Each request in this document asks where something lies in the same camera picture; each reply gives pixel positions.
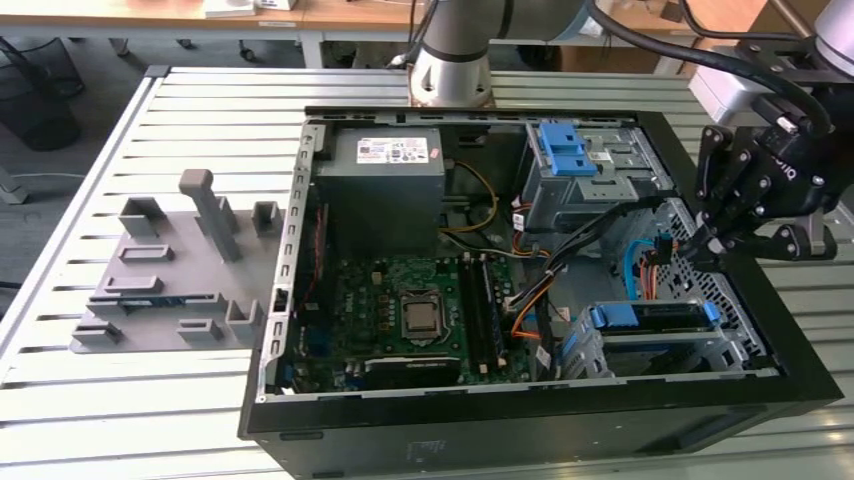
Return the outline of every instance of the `gray 3d printed part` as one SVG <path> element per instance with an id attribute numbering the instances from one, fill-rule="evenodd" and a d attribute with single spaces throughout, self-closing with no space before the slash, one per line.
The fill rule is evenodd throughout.
<path id="1" fill-rule="evenodd" d="M 72 333 L 76 353 L 252 346 L 272 291 L 281 214 L 274 202 L 237 212 L 224 198 L 214 204 L 241 253 L 233 262 L 222 261 L 196 212 L 164 213 L 152 198 L 128 200 L 120 216 L 128 233 Z"/>
<path id="2" fill-rule="evenodd" d="M 168 245 L 137 245 L 121 247 L 116 257 L 124 263 L 168 262 L 174 252 Z"/>
<path id="3" fill-rule="evenodd" d="M 258 237 L 262 235 L 278 235 L 281 231 L 281 211 L 276 206 L 276 202 L 254 203 L 252 226 Z"/>
<path id="4" fill-rule="evenodd" d="M 177 334 L 186 343 L 216 343 L 222 332 L 212 318 L 181 318 L 177 321 Z"/>
<path id="5" fill-rule="evenodd" d="M 233 230 L 233 213 L 226 202 L 220 204 L 213 196 L 210 185 L 213 174 L 209 170 L 184 170 L 177 189 L 192 198 L 198 210 L 198 221 L 204 225 L 205 232 L 218 251 L 222 260 L 233 262 L 240 258 L 240 249 L 230 235 Z"/>
<path id="6" fill-rule="evenodd" d="M 254 332 L 260 328 L 262 319 L 264 310 L 261 309 L 257 300 L 252 302 L 248 316 L 245 316 L 240 311 L 240 307 L 236 302 L 228 302 L 228 310 L 225 310 L 225 325 L 228 325 L 234 337 L 237 337 L 242 343 L 252 343 L 252 340 L 254 339 Z"/>

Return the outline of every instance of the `aluminum table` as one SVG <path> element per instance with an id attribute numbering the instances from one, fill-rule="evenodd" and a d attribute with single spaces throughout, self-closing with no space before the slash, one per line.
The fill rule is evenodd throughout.
<path id="1" fill-rule="evenodd" d="M 499 106 L 657 110 L 696 154 L 709 121 L 680 78 L 496 73 Z M 66 349 L 133 195 L 185 210 L 186 168 L 216 174 L 232 208 L 284 207 L 305 105 L 405 105 L 396 72 L 173 68 L 145 78 L 0 322 L 0 478 L 286 478 L 236 438 L 249 352 L 80 356 Z M 771 281 L 848 398 L 689 456 L 579 462 L 472 478 L 852 478 L 854 245 L 835 216 L 832 262 L 765 262 Z"/>

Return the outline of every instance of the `yellow wire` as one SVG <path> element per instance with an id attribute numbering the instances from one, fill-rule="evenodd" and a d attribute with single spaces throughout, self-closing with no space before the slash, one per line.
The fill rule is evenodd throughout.
<path id="1" fill-rule="evenodd" d="M 460 161 L 456 161 L 455 163 L 456 165 L 463 167 L 465 170 L 468 170 L 475 177 L 477 177 L 477 180 L 480 180 L 480 183 L 483 183 L 483 186 L 489 191 L 489 197 L 492 197 L 492 210 L 489 211 L 489 216 L 485 217 L 485 220 L 483 220 L 479 224 L 469 225 L 467 227 L 440 228 L 439 231 L 451 232 L 451 233 L 473 232 L 475 230 L 480 230 L 483 227 L 485 227 L 489 224 L 489 222 L 492 222 L 492 219 L 497 214 L 497 197 L 495 196 L 495 190 L 492 189 L 492 185 L 489 185 L 489 182 L 485 181 L 485 178 L 483 178 L 483 175 L 477 173 L 477 171 L 471 167 L 471 165 Z"/>

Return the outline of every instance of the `connector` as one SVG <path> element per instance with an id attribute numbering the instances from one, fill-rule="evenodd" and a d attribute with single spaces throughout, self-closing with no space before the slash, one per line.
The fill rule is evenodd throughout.
<path id="1" fill-rule="evenodd" d="M 655 252 L 649 254 L 651 265 L 669 265 L 672 262 L 673 252 L 672 244 L 672 236 L 668 233 L 661 233 L 652 239 L 652 248 L 655 248 Z"/>

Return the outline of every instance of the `white label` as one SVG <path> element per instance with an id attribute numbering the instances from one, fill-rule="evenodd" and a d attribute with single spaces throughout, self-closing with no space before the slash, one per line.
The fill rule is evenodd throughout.
<path id="1" fill-rule="evenodd" d="M 150 306 L 153 306 L 153 303 L 150 302 L 150 300 L 124 300 L 124 301 L 120 301 L 118 304 L 122 307 L 150 307 Z"/>
<path id="2" fill-rule="evenodd" d="M 541 345 L 536 347 L 536 360 L 543 367 L 548 368 L 551 366 L 551 354 L 545 351 Z"/>
<path id="3" fill-rule="evenodd" d="M 362 138 L 356 163 L 427 163 L 425 138 Z"/>
<path id="4" fill-rule="evenodd" d="M 257 22 L 258 27 L 278 27 L 278 28 L 294 28 L 293 22 Z"/>
<path id="5" fill-rule="evenodd" d="M 512 229 L 524 232 L 524 215 L 520 213 L 512 214 Z"/>
<path id="6" fill-rule="evenodd" d="M 569 321 L 569 309 L 568 307 L 559 307 L 557 308 L 557 316 L 565 320 L 567 322 Z"/>
<path id="7" fill-rule="evenodd" d="M 605 152 L 587 152 L 589 160 L 593 162 L 611 162 L 611 154 Z"/>

